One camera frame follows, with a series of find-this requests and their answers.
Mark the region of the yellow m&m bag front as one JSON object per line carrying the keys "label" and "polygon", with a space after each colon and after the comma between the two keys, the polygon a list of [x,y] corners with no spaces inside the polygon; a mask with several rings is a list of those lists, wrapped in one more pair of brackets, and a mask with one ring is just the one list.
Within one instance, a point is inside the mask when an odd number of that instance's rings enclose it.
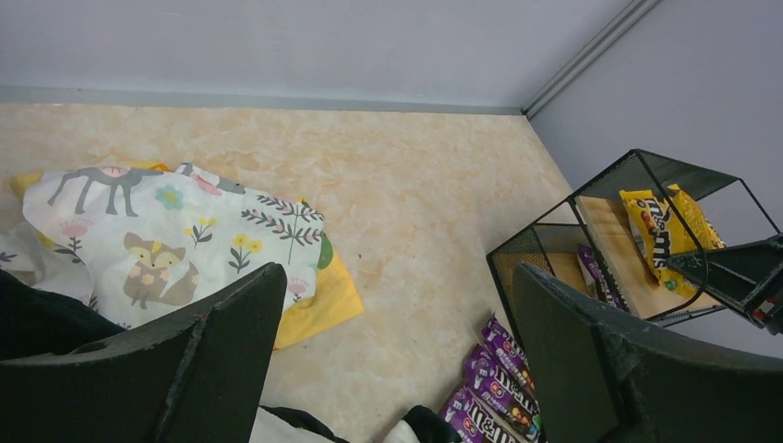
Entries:
{"label": "yellow m&m bag front", "polygon": [[670,256],[696,249],[669,203],[650,189],[621,190],[619,196],[627,213],[633,241],[657,284],[681,297],[696,295],[698,286],[667,266]]}

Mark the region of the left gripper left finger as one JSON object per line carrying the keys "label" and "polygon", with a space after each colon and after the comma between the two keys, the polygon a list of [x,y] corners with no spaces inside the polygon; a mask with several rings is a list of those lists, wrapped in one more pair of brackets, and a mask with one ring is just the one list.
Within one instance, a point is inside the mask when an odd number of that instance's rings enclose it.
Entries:
{"label": "left gripper left finger", "polygon": [[249,441],[285,284],[268,263],[142,326],[3,360],[2,440]]}

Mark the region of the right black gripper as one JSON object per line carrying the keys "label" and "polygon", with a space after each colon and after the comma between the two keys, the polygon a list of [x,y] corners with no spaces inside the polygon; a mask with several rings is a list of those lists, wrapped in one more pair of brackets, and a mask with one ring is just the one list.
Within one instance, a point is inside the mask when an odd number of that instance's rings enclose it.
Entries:
{"label": "right black gripper", "polygon": [[782,235],[673,255],[669,269],[772,335],[782,332]]}

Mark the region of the yellow candy bag barcode side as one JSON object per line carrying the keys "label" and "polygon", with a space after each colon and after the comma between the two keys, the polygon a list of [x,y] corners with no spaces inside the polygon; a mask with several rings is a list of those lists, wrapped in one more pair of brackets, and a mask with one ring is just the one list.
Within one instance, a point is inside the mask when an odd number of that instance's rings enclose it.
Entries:
{"label": "yellow candy bag barcode side", "polygon": [[672,220],[676,222],[676,235],[681,236],[681,239],[677,240],[676,252],[695,251],[696,244],[705,250],[726,246],[693,198],[677,184],[668,186],[668,193],[672,201],[670,206],[676,208],[682,217],[682,221],[676,216],[672,217]]}

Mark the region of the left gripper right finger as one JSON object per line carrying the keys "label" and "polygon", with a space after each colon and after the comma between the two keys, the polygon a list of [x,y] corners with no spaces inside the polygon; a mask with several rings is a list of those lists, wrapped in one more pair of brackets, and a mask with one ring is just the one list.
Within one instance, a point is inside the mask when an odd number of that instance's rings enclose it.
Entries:
{"label": "left gripper right finger", "polygon": [[519,264],[514,326],[551,442],[778,442],[782,362],[698,341]]}

